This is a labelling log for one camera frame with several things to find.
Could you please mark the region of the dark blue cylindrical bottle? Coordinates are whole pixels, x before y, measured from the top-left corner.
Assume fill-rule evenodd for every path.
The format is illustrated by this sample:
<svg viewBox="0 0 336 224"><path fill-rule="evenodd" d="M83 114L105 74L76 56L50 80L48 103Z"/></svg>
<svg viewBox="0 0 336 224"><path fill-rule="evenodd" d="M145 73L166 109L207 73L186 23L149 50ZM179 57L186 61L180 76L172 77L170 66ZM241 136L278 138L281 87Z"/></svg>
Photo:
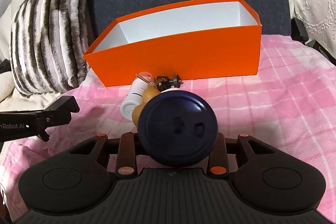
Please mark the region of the dark blue cylindrical bottle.
<svg viewBox="0 0 336 224"><path fill-rule="evenodd" d="M173 90L155 96L145 105L137 131L152 159L164 166L183 168L209 155L218 139L218 122L203 98Z"/></svg>

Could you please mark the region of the brown gourd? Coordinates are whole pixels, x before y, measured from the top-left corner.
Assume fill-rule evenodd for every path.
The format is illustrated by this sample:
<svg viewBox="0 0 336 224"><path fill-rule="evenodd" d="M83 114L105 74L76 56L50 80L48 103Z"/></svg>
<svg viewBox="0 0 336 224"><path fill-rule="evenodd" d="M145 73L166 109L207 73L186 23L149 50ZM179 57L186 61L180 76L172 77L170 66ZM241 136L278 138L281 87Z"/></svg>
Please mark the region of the brown gourd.
<svg viewBox="0 0 336 224"><path fill-rule="evenodd" d="M161 92L157 89L153 77L147 72L141 72L136 74L137 78L142 80L145 84L145 91L142 94L141 104L136 106L132 112L131 119L135 127L138 127L139 116L146 104L153 99L155 96L159 95Z"/></svg>

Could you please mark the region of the white cylindrical bottle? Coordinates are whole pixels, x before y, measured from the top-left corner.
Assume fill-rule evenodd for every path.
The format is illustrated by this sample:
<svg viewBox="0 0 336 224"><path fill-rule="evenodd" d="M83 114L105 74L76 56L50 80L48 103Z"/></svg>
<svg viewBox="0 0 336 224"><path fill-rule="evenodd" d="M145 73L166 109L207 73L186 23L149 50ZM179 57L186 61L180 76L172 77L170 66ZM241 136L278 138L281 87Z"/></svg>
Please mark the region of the white cylindrical bottle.
<svg viewBox="0 0 336 224"><path fill-rule="evenodd" d="M135 107L142 104L142 95L144 91L149 87L148 83L142 79L135 77L132 82L127 96L123 100L120 112L124 118L131 121L131 115Z"/></svg>

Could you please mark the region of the pink plaid blanket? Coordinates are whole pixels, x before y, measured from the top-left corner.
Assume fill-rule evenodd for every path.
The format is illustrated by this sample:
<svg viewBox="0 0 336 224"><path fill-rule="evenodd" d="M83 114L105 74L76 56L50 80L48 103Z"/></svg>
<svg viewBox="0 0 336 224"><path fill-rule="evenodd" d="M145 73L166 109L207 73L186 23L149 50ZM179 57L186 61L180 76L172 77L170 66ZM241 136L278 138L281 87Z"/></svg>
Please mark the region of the pink plaid blanket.
<svg viewBox="0 0 336 224"><path fill-rule="evenodd" d="M213 108L219 131L249 134L321 171L326 192L319 211L335 221L335 66L287 36L264 35L254 76L188 80L182 89ZM25 214L18 181L30 166L96 134L116 138L134 130L120 113L128 86L105 87L94 72L70 95L80 111L70 124L49 128L50 140L9 141L1 152L1 194L12 219Z"/></svg>

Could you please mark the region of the orange cardboard box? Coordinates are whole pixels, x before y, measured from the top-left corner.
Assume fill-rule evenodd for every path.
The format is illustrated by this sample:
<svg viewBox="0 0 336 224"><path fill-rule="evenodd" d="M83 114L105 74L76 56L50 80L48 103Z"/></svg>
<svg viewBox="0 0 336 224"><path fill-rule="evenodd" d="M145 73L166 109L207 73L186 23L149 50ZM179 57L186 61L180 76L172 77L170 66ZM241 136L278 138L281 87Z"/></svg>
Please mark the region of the orange cardboard box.
<svg viewBox="0 0 336 224"><path fill-rule="evenodd" d="M115 19L84 54L107 87L135 74L183 80L255 75L261 51L259 15L244 0L192 0Z"/></svg>

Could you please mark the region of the white lace sofa cover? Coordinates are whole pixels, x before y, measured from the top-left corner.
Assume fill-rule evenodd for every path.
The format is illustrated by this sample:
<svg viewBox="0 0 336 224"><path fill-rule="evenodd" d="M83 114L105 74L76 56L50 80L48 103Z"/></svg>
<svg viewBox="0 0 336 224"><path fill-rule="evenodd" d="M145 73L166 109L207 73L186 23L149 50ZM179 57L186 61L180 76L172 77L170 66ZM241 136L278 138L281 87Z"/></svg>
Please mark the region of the white lace sofa cover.
<svg viewBox="0 0 336 224"><path fill-rule="evenodd" d="M289 0L290 16L302 21L308 37L335 57L335 0Z"/></svg>

